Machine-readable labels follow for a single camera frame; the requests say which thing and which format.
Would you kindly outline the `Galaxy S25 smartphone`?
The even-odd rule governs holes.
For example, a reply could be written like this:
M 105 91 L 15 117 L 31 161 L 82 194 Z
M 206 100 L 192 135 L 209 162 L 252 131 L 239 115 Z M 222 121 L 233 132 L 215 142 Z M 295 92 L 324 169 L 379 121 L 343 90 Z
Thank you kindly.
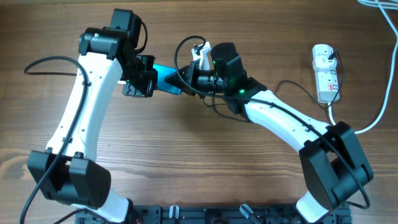
M 158 73 L 158 78 L 157 78 L 157 89 L 171 93 L 174 95 L 180 95 L 182 93 L 181 89 L 177 88 L 176 86 L 173 86 L 165 81 L 165 79 L 169 76 L 172 75 L 175 72 L 175 69 L 172 67 L 168 67 L 165 65 L 159 65 L 159 64 L 154 64 L 153 66 L 154 69 L 157 70 Z

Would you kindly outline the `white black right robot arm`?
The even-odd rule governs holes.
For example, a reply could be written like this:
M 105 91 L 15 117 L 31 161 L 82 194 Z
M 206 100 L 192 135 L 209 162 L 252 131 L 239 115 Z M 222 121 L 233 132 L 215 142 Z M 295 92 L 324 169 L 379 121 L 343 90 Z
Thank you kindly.
M 307 193 L 295 204 L 307 223 L 316 223 L 361 192 L 370 206 L 364 186 L 373 171 L 351 127 L 312 119 L 280 101 L 266 86 L 248 77 L 232 43 L 209 49 L 194 46 L 189 65 L 167 75 L 166 83 L 188 95 L 223 99 L 234 114 L 259 124 L 298 152 Z

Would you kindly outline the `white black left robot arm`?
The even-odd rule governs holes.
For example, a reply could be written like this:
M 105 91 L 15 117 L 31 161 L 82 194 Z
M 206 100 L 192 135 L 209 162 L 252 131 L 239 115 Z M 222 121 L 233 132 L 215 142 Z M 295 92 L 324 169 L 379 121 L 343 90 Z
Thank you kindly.
M 111 188 L 110 172 L 96 163 L 98 137 L 111 95 L 120 81 L 132 95 L 150 97 L 157 86 L 154 57 L 144 55 L 145 23 L 131 10 L 115 9 L 109 26 L 88 28 L 79 39 L 76 80 L 56 132 L 27 166 L 34 192 L 90 213 L 106 223 L 133 223 L 131 200 Z

